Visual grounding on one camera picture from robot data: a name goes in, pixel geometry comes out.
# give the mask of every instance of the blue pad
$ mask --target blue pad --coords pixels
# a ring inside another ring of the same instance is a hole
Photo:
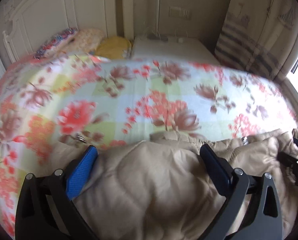
[[[70,177],[67,179],[67,189],[66,194],[70,200],[77,197],[82,190],[84,184],[89,178],[93,163],[98,157],[98,151],[96,147],[89,147],[83,159],[76,166],[76,168],[71,173]]]

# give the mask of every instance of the beige jacket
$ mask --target beige jacket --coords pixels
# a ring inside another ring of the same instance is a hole
[[[298,138],[298,130],[275,130],[249,136],[244,145],[238,138],[210,142],[175,131],[156,133],[150,141],[101,152],[74,203],[101,240],[196,240],[225,200],[198,156],[201,145],[207,143],[233,168],[255,176],[272,174],[287,236],[297,214],[298,187],[276,155],[285,151],[298,158],[292,135]],[[51,171],[64,168],[80,153],[81,149],[59,146],[52,155]],[[250,195],[229,233],[238,229],[249,200]]]

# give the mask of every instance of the white pipe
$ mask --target white pipe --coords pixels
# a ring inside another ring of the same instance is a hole
[[[159,16],[160,16],[160,0],[156,0],[156,36],[159,30]]]

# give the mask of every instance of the pillow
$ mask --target pillow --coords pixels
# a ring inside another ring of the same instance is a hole
[[[111,37],[105,39],[100,46],[90,53],[96,56],[108,59],[125,59],[129,58],[131,52],[131,43],[122,37]]]
[[[83,29],[58,54],[69,54],[70,52],[88,53],[90,50],[97,48],[104,37],[105,33],[102,30],[94,28]]]
[[[77,28],[68,28],[53,35],[38,48],[37,52],[34,54],[34,57],[41,59],[43,57],[53,56],[57,51],[67,45],[77,33]]]

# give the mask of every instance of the white headboard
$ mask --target white headboard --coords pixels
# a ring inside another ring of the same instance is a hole
[[[133,0],[122,3],[124,35],[133,39]],[[117,35],[116,0],[22,0],[9,20],[12,31],[4,31],[3,37],[11,62],[65,28],[98,28],[108,37]]]

